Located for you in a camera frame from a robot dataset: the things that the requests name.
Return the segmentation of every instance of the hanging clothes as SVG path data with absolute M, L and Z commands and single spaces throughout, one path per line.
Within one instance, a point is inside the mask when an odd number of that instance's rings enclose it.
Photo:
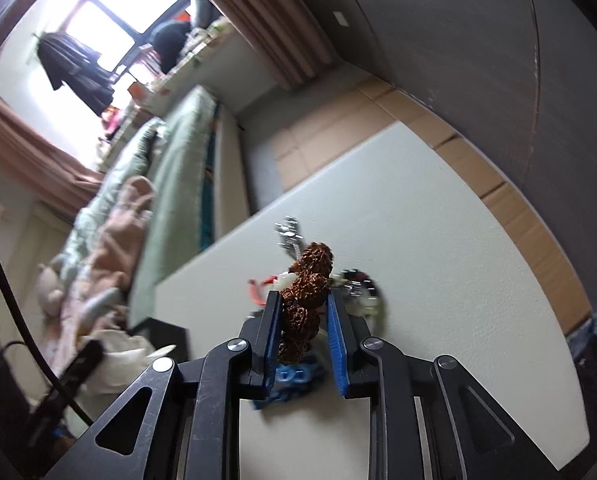
M 54 90 L 66 83 L 99 117 L 112 104 L 114 89 L 110 73 L 98 64 L 100 53 L 64 32 L 43 34 L 36 53 Z

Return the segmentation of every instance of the curtain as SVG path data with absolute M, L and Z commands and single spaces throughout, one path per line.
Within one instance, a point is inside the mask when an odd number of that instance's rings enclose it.
M 47 142 L 1 99 L 0 169 L 70 216 L 95 196 L 104 177 Z
M 333 50 L 301 0 L 211 0 L 287 90 L 317 76 Z

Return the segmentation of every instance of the blue gripper pad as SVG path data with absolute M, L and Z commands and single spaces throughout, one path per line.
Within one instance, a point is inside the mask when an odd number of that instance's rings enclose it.
M 265 389 L 268 394 L 274 387 L 274 380 L 276 377 L 276 367 L 278 359 L 278 344 L 280 343 L 280 313 L 282 310 L 282 303 L 278 306 L 274 306 L 274 317 L 272 318 L 272 327 L 268 339 L 268 344 L 265 352 L 266 362 L 266 378 L 265 378 Z
M 335 297 L 332 293 L 327 296 L 327 339 L 332 359 L 332 374 L 335 377 L 339 393 L 346 396 L 350 387 L 350 378 L 347 372 L 347 352 L 341 322 L 336 312 Z

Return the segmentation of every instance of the white fabric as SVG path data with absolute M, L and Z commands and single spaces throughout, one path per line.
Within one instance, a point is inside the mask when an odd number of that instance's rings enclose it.
M 274 231 L 285 215 L 298 219 L 306 242 L 328 243 L 335 271 L 357 267 L 376 281 L 386 300 L 380 335 L 393 345 L 428 360 L 454 355 L 556 467 L 586 446 L 575 368 L 530 267 L 479 198 L 401 123 L 157 288 L 156 316 L 189 330 L 193 358 L 238 335 L 252 310 L 249 278 L 290 264 Z M 331 384 L 263 412 L 244 402 L 242 479 L 367 480 L 368 410 Z
M 129 336 L 121 330 L 99 330 L 85 340 L 98 339 L 105 356 L 84 384 L 89 396 L 120 394 L 159 357 L 171 352 L 173 345 L 158 351 L 143 336 Z

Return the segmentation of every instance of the brown carved bead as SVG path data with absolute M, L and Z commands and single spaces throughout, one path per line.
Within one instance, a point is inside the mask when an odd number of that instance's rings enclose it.
M 305 308 L 318 308 L 327 299 L 327 280 L 315 272 L 301 272 L 292 284 L 296 302 Z
M 329 278 L 332 273 L 332 261 L 334 255 L 330 248 L 322 243 L 312 242 L 299 260 L 302 270 L 309 270 L 321 274 L 324 278 Z
M 288 333 L 281 333 L 278 345 L 278 362 L 282 365 L 298 363 L 307 349 L 307 343 L 302 339 L 291 337 Z
M 309 341 L 319 333 L 321 319 L 317 311 L 294 304 L 283 310 L 282 328 L 292 336 Z
M 290 272 L 294 272 L 294 274 L 298 274 L 299 272 L 301 272 L 301 261 L 297 260 L 296 262 L 292 262 L 288 270 Z
M 283 306 L 291 306 L 296 301 L 291 288 L 284 288 L 280 291 L 280 295 L 283 298 Z

